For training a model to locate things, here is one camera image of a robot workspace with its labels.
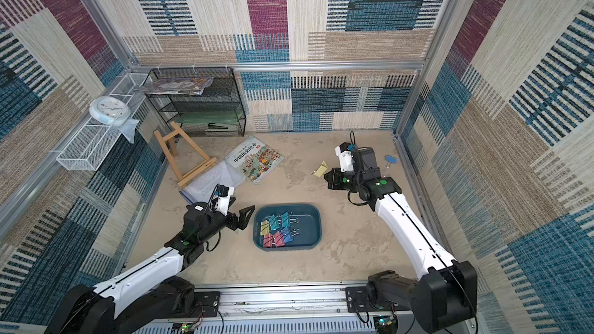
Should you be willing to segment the yellow binder clip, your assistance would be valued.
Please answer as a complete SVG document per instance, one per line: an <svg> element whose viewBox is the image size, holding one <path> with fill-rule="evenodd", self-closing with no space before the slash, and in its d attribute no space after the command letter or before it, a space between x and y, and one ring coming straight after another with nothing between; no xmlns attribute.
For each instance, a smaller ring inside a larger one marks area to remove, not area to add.
<svg viewBox="0 0 594 334"><path fill-rule="evenodd" d="M270 222L268 219L264 219L263 221L261 221L260 223L260 235L265 237L266 235L270 234Z"/></svg>
<svg viewBox="0 0 594 334"><path fill-rule="evenodd" d="M312 173L314 176L318 178L322 178L327 171L327 165L325 162L322 162L320 166Z"/></svg>

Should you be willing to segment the teal binder clip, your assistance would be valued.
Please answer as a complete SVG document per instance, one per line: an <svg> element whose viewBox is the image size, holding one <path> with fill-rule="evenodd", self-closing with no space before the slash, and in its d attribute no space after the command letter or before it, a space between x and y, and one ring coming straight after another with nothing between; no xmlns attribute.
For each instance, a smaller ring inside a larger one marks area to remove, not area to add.
<svg viewBox="0 0 594 334"><path fill-rule="evenodd" d="M279 230L282 225L282 219L280 216L270 216L269 217L269 226L270 230Z"/></svg>
<svg viewBox="0 0 594 334"><path fill-rule="evenodd" d="M299 218L289 212L285 212L281 215L281 219L282 219L282 227L292 227L292 225L298 224L299 223Z"/></svg>

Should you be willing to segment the pink binder clip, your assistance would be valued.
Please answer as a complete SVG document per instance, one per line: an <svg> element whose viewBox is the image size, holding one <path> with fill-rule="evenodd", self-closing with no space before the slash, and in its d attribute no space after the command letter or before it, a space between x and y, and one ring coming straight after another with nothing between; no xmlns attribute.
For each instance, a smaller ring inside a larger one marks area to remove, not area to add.
<svg viewBox="0 0 594 334"><path fill-rule="evenodd" d="M272 235L274 247L284 247L286 245L283 233L281 231Z"/></svg>
<svg viewBox="0 0 594 334"><path fill-rule="evenodd" d="M271 233L266 234L263 237L263 247L272 248L275 246L274 236Z"/></svg>

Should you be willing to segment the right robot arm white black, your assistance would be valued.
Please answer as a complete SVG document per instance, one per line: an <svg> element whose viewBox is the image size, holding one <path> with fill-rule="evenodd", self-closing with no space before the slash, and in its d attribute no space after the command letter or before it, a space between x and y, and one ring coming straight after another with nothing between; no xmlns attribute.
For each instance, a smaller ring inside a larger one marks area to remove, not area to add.
<svg viewBox="0 0 594 334"><path fill-rule="evenodd" d="M401 187L382 176L374 150L345 142L336 147L340 165L325 173L329 189L357 194L390 228L412 262L415 278L392 270L368 277L369 302L378 308L412 311L427 333L477 318L476 269L459 262L429 232L411 209Z"/></svg>

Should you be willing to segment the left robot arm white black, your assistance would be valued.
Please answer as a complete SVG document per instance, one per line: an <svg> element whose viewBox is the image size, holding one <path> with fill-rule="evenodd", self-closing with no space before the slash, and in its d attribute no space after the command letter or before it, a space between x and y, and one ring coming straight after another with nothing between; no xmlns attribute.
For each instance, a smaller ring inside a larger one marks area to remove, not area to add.
<svg viewBox="0 0 594 334"><path fill-rule="evenodd" d="M47 333L133 333L154 319L193 312L194 286L179 277L224 228L244 230L255 212L222 214L207 203L187 207L183 228L153 256L96 284L77 285L63 297Z"/></svg>

